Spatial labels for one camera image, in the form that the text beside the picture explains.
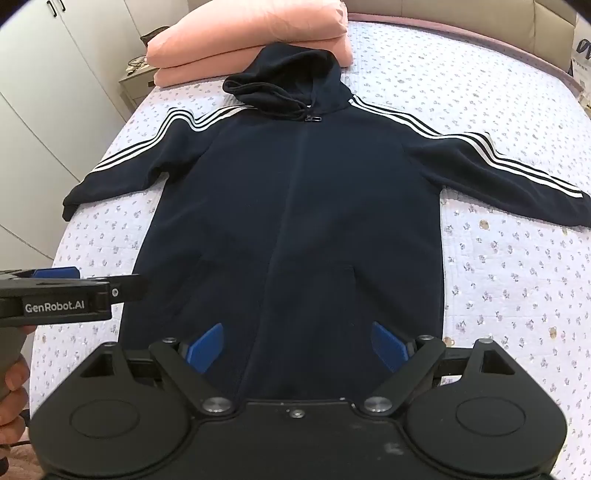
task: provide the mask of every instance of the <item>headboard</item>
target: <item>headboard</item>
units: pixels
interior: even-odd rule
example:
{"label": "headboard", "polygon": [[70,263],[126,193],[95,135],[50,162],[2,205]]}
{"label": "headboard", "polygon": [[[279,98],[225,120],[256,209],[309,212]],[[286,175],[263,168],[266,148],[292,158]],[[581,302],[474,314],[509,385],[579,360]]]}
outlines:
{"label": "headboard", "polygon": [[[188,0],[189,10],[208,0]],[[452,25],[521,48],[568,70],[577,14],[564,0],[345,0],[351,13]]]}

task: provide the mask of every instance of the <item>hood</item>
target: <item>hood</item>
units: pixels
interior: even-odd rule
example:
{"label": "hood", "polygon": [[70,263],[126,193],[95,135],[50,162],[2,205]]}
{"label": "hood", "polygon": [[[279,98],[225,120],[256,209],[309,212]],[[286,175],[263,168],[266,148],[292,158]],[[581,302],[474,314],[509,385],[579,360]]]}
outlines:
{"label": "hood", "polygon": [[285,43],[266,46],[223,90],[266,115],[302,121],[349,106],[353,96],[340,81],[340,66],[327,50]]}

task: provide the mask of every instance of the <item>pink pillow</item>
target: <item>pink pillow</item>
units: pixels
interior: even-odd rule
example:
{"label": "pink pillow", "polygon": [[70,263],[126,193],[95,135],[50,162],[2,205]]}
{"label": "pink pillow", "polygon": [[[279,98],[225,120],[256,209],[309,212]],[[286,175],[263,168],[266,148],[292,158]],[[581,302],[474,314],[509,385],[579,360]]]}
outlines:
{"label": "pink pillow", "polygon": [[[349,67],[353,63],[351,43],[346,34],[329,40],[303,41],[292,44],[299,47],[329,50],[341,67]],[[243,48],[192,61],[178,67],[159,69],[154,75],[154,83],[159,87],[169,87],[179,83],[243,72],[263,48],[264,46]]]}
{"label": "pink pillow", "polygon": [[340,0],[212,0],[156,35],[147,61],[175,67],[273,42],[335,38],[347,31]]}

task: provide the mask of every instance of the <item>zipper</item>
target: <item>zipper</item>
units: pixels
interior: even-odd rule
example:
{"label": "zipper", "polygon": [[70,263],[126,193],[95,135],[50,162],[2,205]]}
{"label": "zipper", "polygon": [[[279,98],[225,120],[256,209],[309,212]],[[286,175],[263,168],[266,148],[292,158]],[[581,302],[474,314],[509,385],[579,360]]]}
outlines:
{"label": "zipper", "polygon": [[[319,116],[307,115],[304,120],[306,122],[320,122],[322,119]],[[271,294],[269,290],[274,281],[278,264],[280,262],[280,255],[282,253],[283,244],[285,242],[287,223],[289,222],[290,217],[292,215],[294,196],[296,194],[296,188],[299,186],[300,183],[300,174],[303,168],[304,160],[306,158],[306,145],[308,144],[309,128],[305,127],[303,124],[299,124],[299,127],[301,127],[301,132],[299,135],[297,146],[295,148],[296,158],[294,160],[294,165],[291,169],[290,183],[287,187],[287,192],[285,194],[283,214],[281,216],[279,228],[275,236],[275,246],[273,247],[271,256],[269,258],[269,263],[267,265],[265,283],[262,292],[262,304],[258,318],[258,326],[256,327],[255,338],[253,340],[248,359],[246,360],[246,366],[242,371],[242,375],[238,382],[238,389],[236,390],[235,400],[237,402],[244,400],[245,390],[251,380],[252,371],[254,368],[257,367],[257,365],[260,362],[259,349],[261,347],[262,342],[261,337],[264,336],[264,333],[267,329],[267,325],[270,321],[272,321],[272,319],[269,317],[269,295]]]}

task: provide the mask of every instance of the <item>blue gripper pad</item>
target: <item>blue gripper pad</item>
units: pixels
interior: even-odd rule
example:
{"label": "blue gripper pad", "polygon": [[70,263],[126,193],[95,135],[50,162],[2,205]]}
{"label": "blue gripper pad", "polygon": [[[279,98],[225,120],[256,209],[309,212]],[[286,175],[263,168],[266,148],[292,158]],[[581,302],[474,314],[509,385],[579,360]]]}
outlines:
{"label": "blue gripper pad", "polygon": [[406,344],[377,322],[372,325],[371,344],[376,355],[391,372],[397,371],[408,361]]}
{"label": "blue gripper pad", "polygon": [[187,349],[185,360],[200,374],[220,356],[223,350],[223,326],[218,323]]}
{"label": "blue gripper pad", "polygon": [[32,278],[80,278],[76,267],[38,268]]}

